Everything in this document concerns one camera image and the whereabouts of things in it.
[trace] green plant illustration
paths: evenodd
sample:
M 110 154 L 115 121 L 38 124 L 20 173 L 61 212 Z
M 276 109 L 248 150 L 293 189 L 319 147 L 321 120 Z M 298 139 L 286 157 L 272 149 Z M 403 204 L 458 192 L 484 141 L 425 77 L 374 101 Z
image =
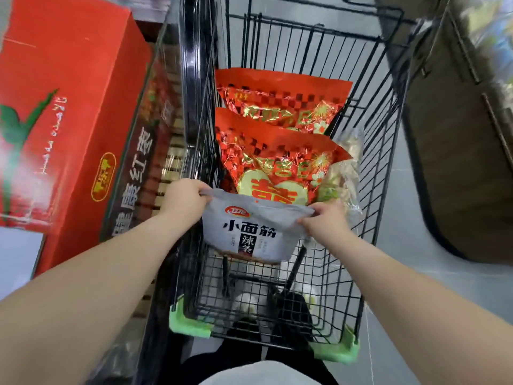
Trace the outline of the green plant illustration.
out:
M 41 116 L 43 110 L 52 101 L 57 89 L 49 93 L 44 101 L 41 101 L 37 107 L 29 114 L 25 122 L 20 122 L 20 117 L 14 108 L 0 104 L 0 131 L 3 139 L 12 145 L 11 151 L 7 155 L 7 164 L 3 172 L 3 219 L 7 221 L 11 208 L 12 178 L 14 172 L 20 163 L 20 154 L 23 145 L 29 137 L 30 131 L 34 128 L 37 119 Z

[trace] wire basket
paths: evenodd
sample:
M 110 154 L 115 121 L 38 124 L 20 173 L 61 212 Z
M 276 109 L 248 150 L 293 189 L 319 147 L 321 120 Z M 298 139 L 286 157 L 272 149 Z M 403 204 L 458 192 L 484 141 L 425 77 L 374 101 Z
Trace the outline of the wire basket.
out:
M 215 107 L 221 105 L 216 68 L 247 67 L 352 81 L 347 103 L 326 134 L 334 138 L 347 128 L 364 129 L 359 185 L 364 219 L 353 230 L 375 244 L 408 85 L 414 33 L 404 32 L 412 32 L 414 22 L 405 20 L 398 8 L 348 0 L 340 0 L 339 5 L 311 0 L 234 1 L 180 0 L 168 18 L 179 23 L 167 31 L 176 36 L 178 26 L 183 52 L 184 119 L 190 145 L 185 176 L 213 187 L 221 180 L 214 132 Z M 406 39 L 396 43 L 396 36 Z M 314 241 L 301 240 L 289 262 L 263 265 L 220 256 L 203 242 L 198 224 L 177 248 L 171 285 L 172 330 L 240 338 L 228 335 L 239 316 L 232 308 L 240 294 L 249 292 L 257 299 L 255 318 L 261 334 L 261 341 L 248 338 L 251 342 L 297 349 L 306 341 L 319 358 L 356 359 L 364 299 L 343 265 Z M 310 294 L 313 328 L 297 318 L 278 319 L 269 310 L 269 302 L 284 287 Z M 294 327 L 295 339 L 304 340 L 273 333 L 277 321 Z

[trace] white snack package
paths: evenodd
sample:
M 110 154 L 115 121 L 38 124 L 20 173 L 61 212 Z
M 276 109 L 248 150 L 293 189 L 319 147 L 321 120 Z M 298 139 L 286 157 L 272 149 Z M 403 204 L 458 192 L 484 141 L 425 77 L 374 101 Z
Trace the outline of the white snack package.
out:
M 212 196 L 203 212 L 205 242 L 244 259 L 278 263 L 288 261 L 306 232 L 298 219 L 312 208 L 260 200 L 221 189 L 203 191 Z

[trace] person's left hand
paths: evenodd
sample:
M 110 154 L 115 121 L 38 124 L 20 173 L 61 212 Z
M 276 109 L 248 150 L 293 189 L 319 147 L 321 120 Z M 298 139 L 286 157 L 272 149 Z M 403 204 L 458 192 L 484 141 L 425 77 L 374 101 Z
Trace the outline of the person's left hand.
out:
M 200 196 L 201 190 L 211 189 L 200 180 L 183 178 L 171 183 L 164 195 L 161 210 L 157 216 L 161 219 L 178 222 L 183 233 L 195 224 L 203 214 L 210 198 Z

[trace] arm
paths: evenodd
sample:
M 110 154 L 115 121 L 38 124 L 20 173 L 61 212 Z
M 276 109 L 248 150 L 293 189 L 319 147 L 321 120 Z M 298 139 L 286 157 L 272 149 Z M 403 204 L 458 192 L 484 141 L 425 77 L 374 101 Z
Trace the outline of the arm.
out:
M 512 325 L 355 236 L 341 204 L 312 207 L 303 224 L 347 268 L 421 383 L 511 383 Z
M 197 180 L 168 187 L 161 212 L 56 266 L 0 302 L 0 383 L 82 383 L 207 199 Z

